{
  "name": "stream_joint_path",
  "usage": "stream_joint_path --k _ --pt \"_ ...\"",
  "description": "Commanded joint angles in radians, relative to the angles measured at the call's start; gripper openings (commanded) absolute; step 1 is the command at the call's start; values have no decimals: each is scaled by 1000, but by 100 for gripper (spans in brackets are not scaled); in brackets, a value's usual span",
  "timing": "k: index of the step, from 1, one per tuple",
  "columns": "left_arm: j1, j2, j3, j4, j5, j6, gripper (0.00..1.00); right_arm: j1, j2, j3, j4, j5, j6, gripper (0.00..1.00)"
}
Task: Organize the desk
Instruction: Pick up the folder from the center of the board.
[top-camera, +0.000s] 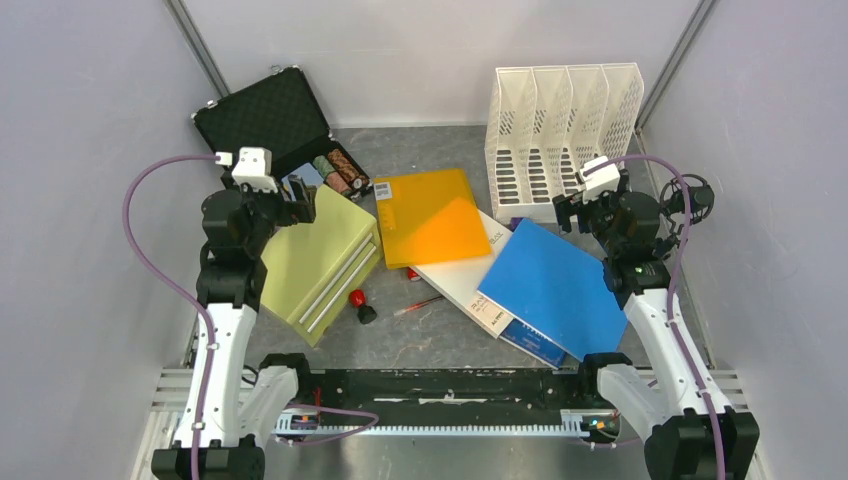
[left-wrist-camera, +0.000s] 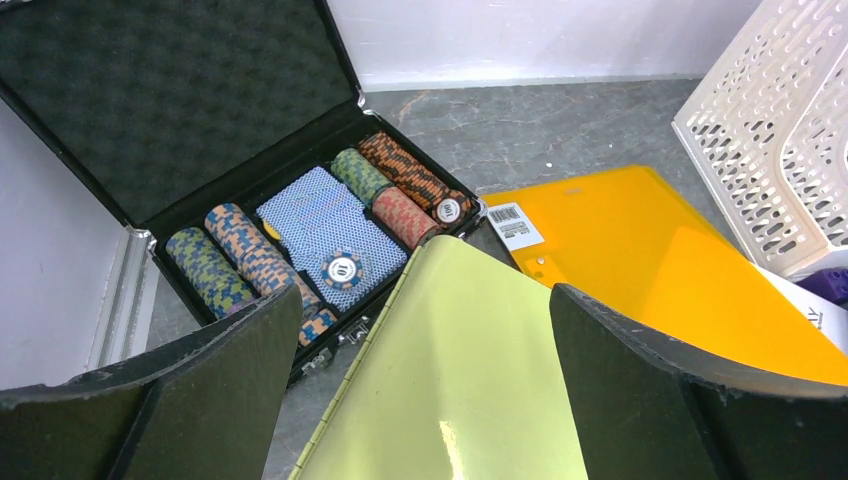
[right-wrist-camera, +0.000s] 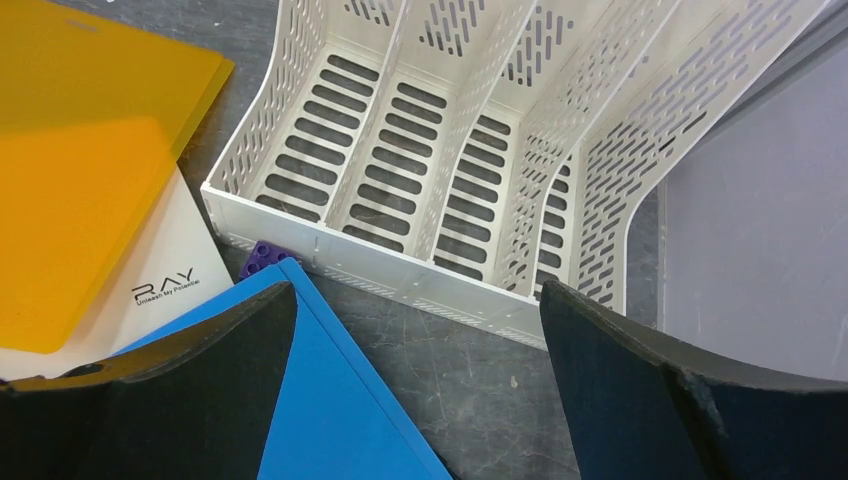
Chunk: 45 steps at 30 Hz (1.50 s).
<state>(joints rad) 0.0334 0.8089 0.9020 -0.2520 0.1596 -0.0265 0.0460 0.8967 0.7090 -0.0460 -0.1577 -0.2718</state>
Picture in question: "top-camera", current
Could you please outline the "blue plastic folder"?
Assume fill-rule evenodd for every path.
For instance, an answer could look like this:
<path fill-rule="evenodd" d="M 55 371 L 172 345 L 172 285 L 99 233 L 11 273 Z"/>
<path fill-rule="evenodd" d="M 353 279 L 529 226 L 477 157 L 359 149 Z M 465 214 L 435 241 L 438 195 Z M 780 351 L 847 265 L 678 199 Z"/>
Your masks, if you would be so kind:
<path fill-rule="evenodd" d="M 478 292 L 578 361 L 615 352 L 628 325 L 602 262 L 530 219 L 512 232 Z"/>

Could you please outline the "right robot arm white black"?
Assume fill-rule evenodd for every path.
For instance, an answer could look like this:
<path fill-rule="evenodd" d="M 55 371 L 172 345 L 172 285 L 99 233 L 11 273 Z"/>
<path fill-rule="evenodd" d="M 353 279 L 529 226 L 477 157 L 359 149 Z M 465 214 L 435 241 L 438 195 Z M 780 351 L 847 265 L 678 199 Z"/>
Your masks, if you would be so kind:
<path fill-rule="evenodd" d="M 738 411 L 699 357 L 688 333 L 672 276 L 664 263 L 680 247 L 680 228 L 661 240 L 663 218 L 680 214 L 695 223 L 712 211 L 704 184 L 685 194 L 669 182 L 660 199 L 620 188 L 586 202 L 580 194 L 553 200 L 559 225 L 591 234 L 602 246 L 604 281 L 635 329 L 658 382 L 651 388 L 620 353 L 584 356 L 577 382 L 591 408 L 609 402 L 643 443 L 653 479 L 744 479 L 760 437 L 750 412 Z"/>

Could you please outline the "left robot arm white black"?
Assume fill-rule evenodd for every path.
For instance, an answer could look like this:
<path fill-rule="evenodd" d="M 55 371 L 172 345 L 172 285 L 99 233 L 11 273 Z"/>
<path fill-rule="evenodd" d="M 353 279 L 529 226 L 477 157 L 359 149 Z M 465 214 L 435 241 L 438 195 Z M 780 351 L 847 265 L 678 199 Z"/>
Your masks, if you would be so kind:
<path fill-rule="evenodd" d="M 245 185 L 202 202 L 206 241 L 190 298 L 198 311 L 197 354 L 173 440 L 152 455 L 157 479 L 263 478 L 265 447 L 282 410 L 313 397 L 313 379 L 295 368 L 299 359 L 277 354 L 259 368 L 247 399 L 239 399 L 267 276 L 262 252 L 278 229 L 316 217 L 316 187 L 297 176 L 290 185 Z"/>

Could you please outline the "orange plastic folder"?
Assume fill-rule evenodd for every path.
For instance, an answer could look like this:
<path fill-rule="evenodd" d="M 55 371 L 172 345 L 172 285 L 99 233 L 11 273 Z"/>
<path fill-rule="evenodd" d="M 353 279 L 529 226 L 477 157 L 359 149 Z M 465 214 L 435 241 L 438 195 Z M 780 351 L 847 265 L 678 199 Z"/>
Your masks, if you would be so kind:
<path fill-rule="evenodd" d="M 374 195 L 389 269 L 471 259 L 492 252 L 461 169 L 378 178 Z"/>

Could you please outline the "white paper box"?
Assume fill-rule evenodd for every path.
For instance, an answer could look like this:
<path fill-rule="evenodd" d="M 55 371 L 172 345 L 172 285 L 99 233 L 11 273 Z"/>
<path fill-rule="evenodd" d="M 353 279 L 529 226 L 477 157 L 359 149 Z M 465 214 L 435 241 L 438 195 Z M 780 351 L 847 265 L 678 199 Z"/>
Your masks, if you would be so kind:
<path fill-rule="evenodd" d="M 481 295 L 478 286 L 512 232 L 483 211 L 479 211 L 479 215 L 491 246 L 492 252 L 489 255 L 412 266 L 411 269 L 487 334 L 498 338 L 512 321 L 512 316 Z"/>

